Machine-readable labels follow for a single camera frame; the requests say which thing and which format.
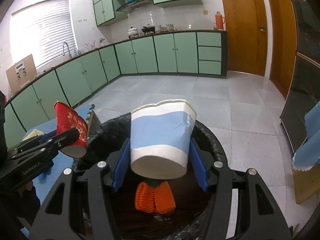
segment tile floor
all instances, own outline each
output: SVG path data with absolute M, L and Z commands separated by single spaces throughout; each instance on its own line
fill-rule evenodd
M 232 169 L 258 170 L 277 200 L 289 226 L 308 221 L 317 196 L 295 203 L 291 148 L 279 116 L 285 100 L 266 78 L 228 72 L 227 79 L 192 76 L 121 77 L 84 105 L 95 104 L 101 122 L 144 104 L 165 99 L 187 99 L 197 119 L 220 140 Z M 234 235 L 237 191 L 234 190 L 227 237 Z

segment window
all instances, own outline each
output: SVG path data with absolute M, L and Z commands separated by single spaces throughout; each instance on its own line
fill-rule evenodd
M 77 47 L 69 0 L 48 0 L 12 14 L 10 46 L 14 63 L 32 54 L 39 67 L 61 56 L 64 42 L 70 51 Z

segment cardboard box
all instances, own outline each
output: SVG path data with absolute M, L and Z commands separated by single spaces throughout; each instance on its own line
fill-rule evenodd
M 38 74 L 32 54 L 10 67 L 6 74 L 12 94 L 16 94 Z

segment white pot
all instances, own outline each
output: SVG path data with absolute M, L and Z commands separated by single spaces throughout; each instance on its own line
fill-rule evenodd
M 131 27 L 131 28 L 128 30 L 128 36 L 134 36 L 134 35 L 138 35 L 138 29 Z

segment wooden board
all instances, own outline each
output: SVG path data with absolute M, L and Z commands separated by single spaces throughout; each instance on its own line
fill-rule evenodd
M 310 171 L 292 169 L 292 175 L 297 204 L 307 201 L 320 190 L 320 164 Z
M 268 38 L 264 0 L 222 1 L 228 31 L 228 69 L 264 76 Z
M 19 70 L 20 74 L 20 79 L 17 78 L 17 73 L 16 73 L 16 67 L 19 66 L 23 62 L 26 74 L 23 74 L 22 69 Z M 14 64 L 12 67 L 10 67 L 7 71 L 7 78 L 8 82 L 12 91 L 12 94 L 14 95 L 18 91 L 20 91 L 23 87 L 28 85 L 38 74 L 36 70 L 35 63 L 33 62 L 33 57 L 32 54 L 25 57 L 18 63 Z

